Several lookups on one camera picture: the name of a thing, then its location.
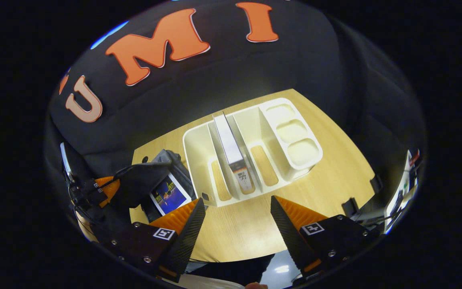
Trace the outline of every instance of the letter m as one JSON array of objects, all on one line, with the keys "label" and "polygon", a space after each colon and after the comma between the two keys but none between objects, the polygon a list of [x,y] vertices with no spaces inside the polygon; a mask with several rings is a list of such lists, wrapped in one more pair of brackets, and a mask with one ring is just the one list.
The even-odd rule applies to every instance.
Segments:
[{"label": "letter m", "polygon": [[201,41],[192,22],[196,9],[184,9],[163,17],[156,26],[152,38],[129,34],[117,40],[106,51],[113,54],[127,75],[129,86],[149,76],[150,69],[141,67],[136,58],[157,68],[165,65],[167,42],[172,48],[170,59],[180,61],[205,53],[209,44]]}]

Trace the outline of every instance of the wooden table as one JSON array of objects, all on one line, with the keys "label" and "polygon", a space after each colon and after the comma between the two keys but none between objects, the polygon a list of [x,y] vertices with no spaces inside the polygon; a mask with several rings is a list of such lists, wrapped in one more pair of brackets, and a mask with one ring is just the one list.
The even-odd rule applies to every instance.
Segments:
[{"label": "wooden table", "polygon": [[[370,185],[374,172],[365,157],[332,119],[297,91],[291,89],[258,97],[223,111],[229,114],[279,97],[290,100],[306,120],[322,146],[322,160],[306,176],[282,188],[224,207],[209,206],[192,258],[230,262],[286,250],[270,214],[272,195],[294,201],[325,216],[344,214],[341,204],[351,197],[361,207],[374,196]],[[144,156],[154,157],[160,150],[166,149],[180,154],[187,167],[183,134],[211,120],[211,115],[200,118],[137,148],[132,163],[141,163]],[[130,209],[130,215],[132,222],[148,224],[140,207]]]}]

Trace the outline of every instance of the white organizer tray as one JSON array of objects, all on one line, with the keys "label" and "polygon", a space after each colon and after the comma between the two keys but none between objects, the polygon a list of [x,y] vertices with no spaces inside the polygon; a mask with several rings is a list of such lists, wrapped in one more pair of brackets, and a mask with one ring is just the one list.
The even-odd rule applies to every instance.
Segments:
[{"label": "white organizer tray", "polygon": [[[255,189],[253,192],[240,190],[227,164],[215,123],[209,121],[187,130],[183,135],[194,189],[198,197],[202,193],[207,195],[208,199],[204,200],[207,205],[231,205],[281,188],[306,175],[322,159],[322,147],[315,135],[297,108],[285,98],[239,110],[226,115],[226,118],[244,155]],[[257,169],[258,160],[252,157],[251,149],[257,146],[262,147],[277,177],[277,181],[270,178],[269,185],[265,183],[261,170]],[[215,161],[220,167],[220,176],[213,175],[211,164]],[[231,197],[220,197],[218,186],[220,190],[227,189]]]}]

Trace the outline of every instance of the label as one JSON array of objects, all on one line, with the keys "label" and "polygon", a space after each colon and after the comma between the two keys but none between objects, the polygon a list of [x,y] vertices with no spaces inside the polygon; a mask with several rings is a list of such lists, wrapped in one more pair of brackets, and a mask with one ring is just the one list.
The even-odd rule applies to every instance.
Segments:
[{"label": "label", "polygon": [[240,187],[242,187],[243,191],[247,192],[253,189],[253,184],[251,183],[251,178],[249,177],[249,171],[247,168],[234,171],[233,174],[235,174],[236,180],[238,181],[238,184],[240,184]]}]

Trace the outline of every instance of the wire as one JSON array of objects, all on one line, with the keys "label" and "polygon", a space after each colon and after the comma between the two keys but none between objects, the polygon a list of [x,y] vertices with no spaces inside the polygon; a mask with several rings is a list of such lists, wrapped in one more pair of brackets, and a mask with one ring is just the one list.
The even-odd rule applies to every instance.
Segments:
[{"label": "wire", "polygon": [[363,213],[365,212],[365,210],[363,210],[363,208],[359,209],[361,211],[361,213],[359,215],[356,216],[356,223],[359,223],[361,221],[364,221],[364,220],[361,220],[361,221],[357,221],[357,219],[359,217],[361,217],[363,215]]},{"label": "wire", "polygon": [[[68,192],[69,192],[69,197],[70,197],[70,199],[71,199],[71,202],[72,202],[73,205],[74,205],[73,211],[74,211],[74,213],[75,213],[76,219],[77,219],[78,221],[80,221],[79,218],[77,217],[77,214],[76,214],[76,210],[79,210],[80,212],[82,212],[82,213],[88,218],[88,220],[90,221],[89,223],[94,223],[94,225],[101,225],[98,221],[94,220],[94,218],[92,218],[90,215],[88,215],[88,213],[87,213],[82,207],[79,207],[79,205],[76,205],[76,204],[75,204],[74,199],[72,198],[72,193],[71,193],[70,188],[71,188],[71,184],[69,184],[69,185],[67,186],[67,190],[68,190]],[[99,226],[99,228],[102,228],[102,229],[105,230],[107,233],[110,233],[110,234],[111,234],[110,230],[106,229],[104,226]]]},{"label": "wire", "polygon": [[[418,169],[420,168],[420,166],[422,165],[422,163],[423,163],[423,161],[421,161],[421,162],[418,164],[418,166],[416,166],[416,167],[414,168],[414,170],[418,170]],[[404,170],[404,172],[411,172],[411,170],[413,170],[413,169]]]},{"label": "wire", "polygon": [[374,217],[374,218],[366,218],[364,220],[356,221],[356,223],[361,223],[361,222],[365,222],[365,221],[372,221],[372,220],[375,220],[375,219],[378,219],[378,218],[383,218],[383,216],[378,216],[378,217]]},{"label": "wire", "polygon": [[201,260],[197,260],[197,259],[194,259],[194,258],[190,258],[189,261],[193,262],[193,263],[209,263],[207,261],[201,261]]},{"label": "wire", "polygon": [[381,218],[381,219],[375,220],[375,221],[365,222],[365,223],[363,223],[363,224],[361,224],[361,225],[362,225],[362,226],[368,226],[368,225],[371,225],[371,224],[375,224],[375,223],[378,223],[378,222],[385,221],[385,220],[387,220],[387,219],[389,219],[389,218],[396,218],[396,217],[398,217],[398,215],[400,215],[401,212],[403,212],[403,210],[405,210],[405,208],[400,209],[400,210],[398,210],[396,213],[391,214],[390,216],[387,216],[387,217],[385,217],[385,218]]},{"label": "wire", "polygon": [[74,208],[74,209],[72,209],[72,210],[74,211],[74,216],[76,216],[77,221],[79,221],[79,223],[85,228],[85,230],[86,230],[87,232],[91,233],[91,234],[95,237],[95,234],[92,232],[92,230],[90,230],[89,228],[87,228],[87,227],[85,226],[85,223],[83,223],[83,222],[79,219],[79,217],[77,216],[77,214],[76,214],[76,208]]},{"label": "wire", "polygon": [[127,166],[125,168],[122,168],[122,169],[118,170],[113,175],[113,179],[111,179],[110,181],[107,181],[106,183],[104,183],[103,185],[100,185],[99,187],[95,187],[95,188],[92,188],[92,189],[88,190],[88,193],[95,192],[95,191],[97,191],[97,189],[102,189],[102,188],[106,187],[107,185],[113,183],[114,181],[117,181],[118,179],[121,179],[121,176],[119,176],[119,174],[125,174],[126,172],[131,170],[133,167],[138,166],[138,165],[139,164],[135,164],[135,165]]}]

